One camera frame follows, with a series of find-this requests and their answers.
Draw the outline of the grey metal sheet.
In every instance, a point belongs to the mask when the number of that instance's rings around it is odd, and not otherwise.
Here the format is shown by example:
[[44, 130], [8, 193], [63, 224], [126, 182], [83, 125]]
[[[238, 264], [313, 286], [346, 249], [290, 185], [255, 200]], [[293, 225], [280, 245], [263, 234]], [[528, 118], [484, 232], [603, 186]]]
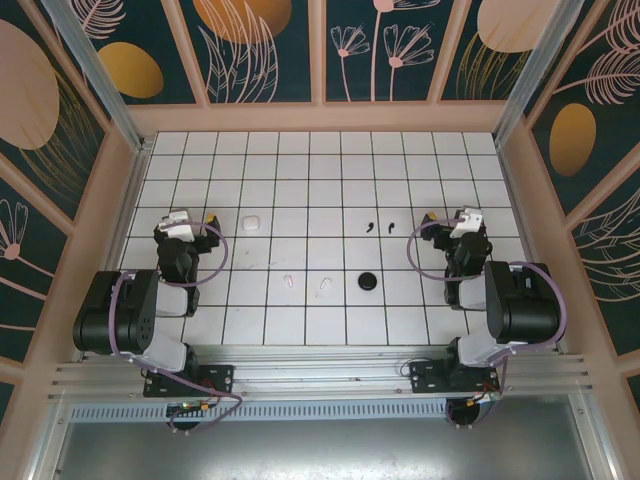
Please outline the grey metal sheet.
[[442, 418], [226, 421], [187, 436], [158, 422], [61, 410], [32, 480], [623, 480], [580, 395], [509, 398], [478, 424]]

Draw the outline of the aluminium side rail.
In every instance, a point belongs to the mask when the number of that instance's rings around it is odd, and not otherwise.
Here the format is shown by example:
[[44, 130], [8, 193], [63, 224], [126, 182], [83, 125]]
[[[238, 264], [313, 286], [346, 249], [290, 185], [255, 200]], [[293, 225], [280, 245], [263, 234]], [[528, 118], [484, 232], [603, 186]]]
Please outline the aluminium side rail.
[[113, 139], [101, 150], [74, 236], [83, 254], [75, 270], [80, 304], [90, 295], [97, 273], [119, 269], [149, 155], [148, 150], [135, 153], [125, 144], [116, 145]]
[[545, 249], [550, 235], [557, 233], [554, 222], [558, 205], [552, 198], [548, 175], [537, 148], [528, 134], [520, 136], [513, 133], [499, 145], [498, 153], [524, 243], [525, 258], [550, 266]]

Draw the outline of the aluminium corner post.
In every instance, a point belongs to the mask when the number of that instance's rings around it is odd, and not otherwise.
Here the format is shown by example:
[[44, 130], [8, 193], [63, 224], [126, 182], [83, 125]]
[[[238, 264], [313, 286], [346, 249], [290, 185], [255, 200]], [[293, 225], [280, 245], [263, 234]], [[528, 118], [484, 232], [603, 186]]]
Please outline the aluminium corner post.
[[125, 141], [133, 152], [139, 153], [143, 147], [143, 137], [135, 126], [126, 104], [111, 81], [95, 48], [83, 32], [69, 2], [67, 0], [41, 0], [41, 2], [74, 57], [84, 69], [89, 82], [93, 85]]
[[509, 139], [537, 86], [542, 82], [566, 36], [575, 24], [584, 0], [560, 0], [541, 33], [506, 101], [494, 129], [494, 144], [500, 150]]

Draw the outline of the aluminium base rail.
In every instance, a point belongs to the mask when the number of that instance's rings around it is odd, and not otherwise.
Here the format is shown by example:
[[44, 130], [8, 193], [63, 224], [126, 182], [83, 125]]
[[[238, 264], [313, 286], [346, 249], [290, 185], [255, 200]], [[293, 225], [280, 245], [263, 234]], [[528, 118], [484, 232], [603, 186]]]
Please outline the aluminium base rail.
[[[444, 355], [442, 346], [200, 346], [204, 364], [235, 368], [233, 392], [246, 400], [384, 399], [411, 393], [409, 361]], [[507, 364], [507, 396], [588, 392], [594, 383], [582, 356], [555, 350], [517, 354]], [[88, 354], [56, 366], [46, 388], [51, 399], [78, 402], [137, 401], [139, 368]]]

